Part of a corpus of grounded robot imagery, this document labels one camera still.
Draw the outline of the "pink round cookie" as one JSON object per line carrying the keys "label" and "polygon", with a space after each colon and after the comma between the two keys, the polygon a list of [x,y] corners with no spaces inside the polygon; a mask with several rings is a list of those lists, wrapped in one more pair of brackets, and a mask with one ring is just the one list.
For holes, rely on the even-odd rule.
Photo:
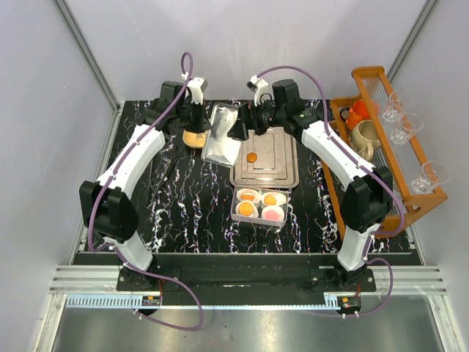
{"label": "pink round cookie", "polygon": [[266,210],[264,213],[265,219],[278,221],[281,218],[281,214],[276,209]]}

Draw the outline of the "golden round biscuit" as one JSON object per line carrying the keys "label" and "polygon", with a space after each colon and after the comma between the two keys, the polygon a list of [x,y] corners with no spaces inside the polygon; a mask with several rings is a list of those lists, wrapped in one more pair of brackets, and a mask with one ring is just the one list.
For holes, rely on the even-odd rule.
{"label": "golden round biscuit", "polygon": [[251,203],[242,202],[239,205],[238,211],[241,216],[251,216],[254,213],[254,208]]}
{"label": "golden round biscuit", "polygon": [[240,197],[243,200],[250,200],[250,201],[253,201],[256,198],[253,194],[249,194],[249,193],[244,193]]}

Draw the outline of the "golden flower-shaped biscuit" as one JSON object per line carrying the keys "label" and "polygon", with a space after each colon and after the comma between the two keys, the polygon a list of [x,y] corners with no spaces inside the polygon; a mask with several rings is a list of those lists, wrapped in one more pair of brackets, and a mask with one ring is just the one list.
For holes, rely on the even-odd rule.
{"label": "golden flower-shaped biscuit", "polygon": [[274,195],[272,194],[267,194],[265,197],[264,197],[264,203],[266,205],[277,205],[277,199]]}

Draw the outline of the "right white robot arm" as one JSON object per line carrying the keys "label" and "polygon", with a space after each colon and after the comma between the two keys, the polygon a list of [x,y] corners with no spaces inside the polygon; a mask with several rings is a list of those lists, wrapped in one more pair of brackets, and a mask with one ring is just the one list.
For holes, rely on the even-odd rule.
{"label": "right white robot arm", "polygon": [[326,113],[306,107],[292,79],[269,85],[252,76],[247,86],[254,99],[238,107],[228,137],[246,141],[250,133],[260,136],[268,128],[281,127],[335,174],[345,189],[340,213],[346,234],[337,257],[341,268],[333,272],[333,282],[340,290],[352,289],[359,281],[357,270],[366,262],[369,237],[393,205],[391,171],[373,166],[340,139],[329,126]]}

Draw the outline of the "metal serving tongs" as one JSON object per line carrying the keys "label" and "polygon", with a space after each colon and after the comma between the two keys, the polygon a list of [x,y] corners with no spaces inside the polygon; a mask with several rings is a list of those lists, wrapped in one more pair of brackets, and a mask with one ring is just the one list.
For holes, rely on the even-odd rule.
{"label": "metal serving tongs", "polygon": [[174,140],[171,140],[150,161],[145,200],[145,206],[147,209],[152,207],[153,202],[158,196],[158,192],[167,181],[169,173],[175,166],[177,159],[179,158],[179,154],[180,152],[177,144]]}

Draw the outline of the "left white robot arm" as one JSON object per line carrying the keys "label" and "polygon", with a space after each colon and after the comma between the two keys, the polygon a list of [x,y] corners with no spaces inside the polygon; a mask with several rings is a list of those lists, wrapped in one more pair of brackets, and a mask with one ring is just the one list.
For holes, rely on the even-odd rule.
{"label": "left white robot arm", "polygon": [[142,290],[158,283],[150,268],[153,256],[138,234],[139,215],[131,203],[133,191],[150,161],[166,144],[172,128],[202,133],[210,129],[203,92],[205,78],[182,84],[164,81],[159,98],[138,118],[133,134],[112,165],[95,182],[79,188],[81,211],[88,237],[99,235],[107,247],[122,256],[133,270],[133,282]]}

